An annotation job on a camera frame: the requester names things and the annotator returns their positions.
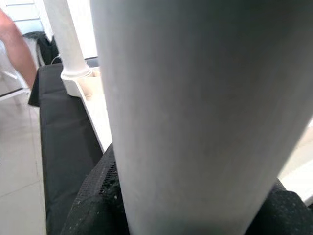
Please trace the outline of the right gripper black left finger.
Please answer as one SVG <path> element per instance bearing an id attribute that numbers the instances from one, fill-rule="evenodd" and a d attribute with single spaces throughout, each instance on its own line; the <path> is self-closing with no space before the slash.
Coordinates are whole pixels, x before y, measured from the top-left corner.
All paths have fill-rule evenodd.
<path id="1" fill-rule="evenodd" d="M 128 235 L 113 145 L 81 185 L 62 235 Z"/>

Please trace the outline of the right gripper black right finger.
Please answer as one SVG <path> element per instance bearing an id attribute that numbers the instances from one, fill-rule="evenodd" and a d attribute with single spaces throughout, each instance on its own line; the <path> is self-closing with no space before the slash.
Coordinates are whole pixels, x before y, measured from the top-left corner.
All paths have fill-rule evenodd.
<path id="1" fill-rule="evenodd" d="M 313 211 L 276 180 L 247 229 L 248 235 L 311 235 Z"/>

